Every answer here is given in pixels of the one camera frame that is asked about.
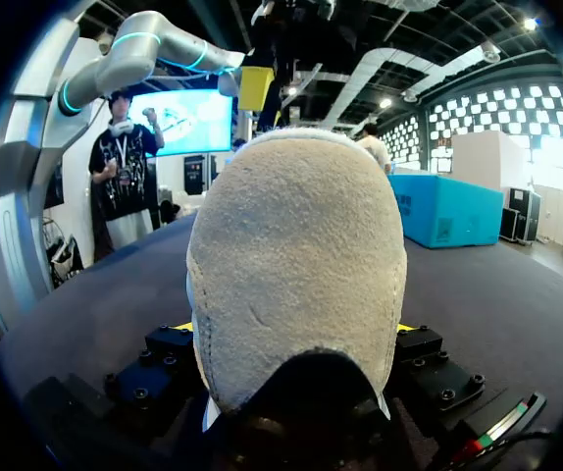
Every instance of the beige fabric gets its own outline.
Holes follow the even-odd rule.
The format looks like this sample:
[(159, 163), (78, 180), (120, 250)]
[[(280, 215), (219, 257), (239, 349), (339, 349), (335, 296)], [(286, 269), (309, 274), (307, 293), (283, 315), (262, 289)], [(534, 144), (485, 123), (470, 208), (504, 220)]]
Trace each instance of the beige fabric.
[(242, 147), (198, 213), (187, 267), (199, 366), (224, 412), (319, 347), (382, 392), (406, 253), (390, 185), (356, 143), (286, 130)]

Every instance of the lanyard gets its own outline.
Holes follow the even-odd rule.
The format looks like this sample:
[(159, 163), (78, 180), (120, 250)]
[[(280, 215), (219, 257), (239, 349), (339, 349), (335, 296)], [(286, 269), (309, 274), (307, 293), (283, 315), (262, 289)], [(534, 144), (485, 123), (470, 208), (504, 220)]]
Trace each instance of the lanyard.
[(121, 153), (121, 158), (123, 161), (123, 165), (121, 166), (121, 168), (124, 168), (127, 166), (127, 137), (125, 136), (124, 145), (121, 145), (121, 142), (118, 139), (116, 139), (116, 146), (118, 147), (118, 150)]

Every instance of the person in background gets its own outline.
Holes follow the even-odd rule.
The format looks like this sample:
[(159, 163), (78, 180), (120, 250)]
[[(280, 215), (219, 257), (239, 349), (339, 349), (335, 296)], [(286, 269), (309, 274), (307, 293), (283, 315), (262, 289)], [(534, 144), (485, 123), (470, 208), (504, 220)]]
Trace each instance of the person in background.
[(378, 164), (380, 164), (382, 170), (389, 174), (392, 168), (390, 165), (390, 156), (386, 150), (386, 144), (379, 140), (377, 136), (378, 126), (369, 123), (362, 129), (362, 138), (358, 141), (358, 144), (367, 149)]
[[(94, 142), (89, 161), (93, 200), (98, 205), (98, 218), (94, 218), (95, 245), (109, 246), (111, 250), (152, 232), (144, 197), (148, 176), (146, 154), (155, 156), (164, 147), (164, 136), (154, 110), (144, 110), (154, 132), (128, 118), (131, 99), (123, 90), (109, 97), (112, 120)], [(106, 227), (111, 239), (107, 243), (101, 227)]]

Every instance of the yellow box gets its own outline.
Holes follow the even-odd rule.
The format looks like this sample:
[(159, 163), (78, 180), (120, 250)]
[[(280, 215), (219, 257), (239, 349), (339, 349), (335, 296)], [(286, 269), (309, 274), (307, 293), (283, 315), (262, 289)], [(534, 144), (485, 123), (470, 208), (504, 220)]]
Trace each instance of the yellow box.
[(265, 67), (243, 67), (238, 109), (244, 111), (262, 111), (273, 78), (273, 69)]

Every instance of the yellow tape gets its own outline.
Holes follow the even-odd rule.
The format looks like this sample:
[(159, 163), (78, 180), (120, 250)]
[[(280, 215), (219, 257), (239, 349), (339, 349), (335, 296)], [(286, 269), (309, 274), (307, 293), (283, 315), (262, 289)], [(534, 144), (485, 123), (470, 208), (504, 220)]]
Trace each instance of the yellow tape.
[[(187, 324), (183, 324), (182, 326), (171, 327), (171, 329), (188, 329), (192, 332), (192, 323), (188, 322)], [(403, 324), (399, 324), (397, 326), (397, 331), (414, 331), (416, 328), (404, 326)]]

